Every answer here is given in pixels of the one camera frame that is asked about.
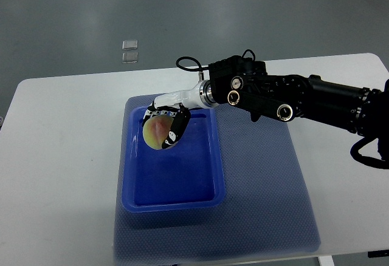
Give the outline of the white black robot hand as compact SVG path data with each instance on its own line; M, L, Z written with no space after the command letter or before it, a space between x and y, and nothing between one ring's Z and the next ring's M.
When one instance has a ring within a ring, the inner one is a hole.
M147 107L142 127L151 117L167 115L173 117L171 130L182 138L189 121L191 111L195 109L210 109L216 105L210 92L210 82L202 80L190 90L180 90L156 97Z

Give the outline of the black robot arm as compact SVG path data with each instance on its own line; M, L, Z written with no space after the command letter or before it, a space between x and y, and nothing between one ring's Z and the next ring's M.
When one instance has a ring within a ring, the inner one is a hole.
M388 169L388 89L352 87L323 81L318 75L269 75L255 56L234 55L194 71L209 72L205 96L250 112L289 122L307 118L345 129L362 139L352 145L352 158L366 166Z

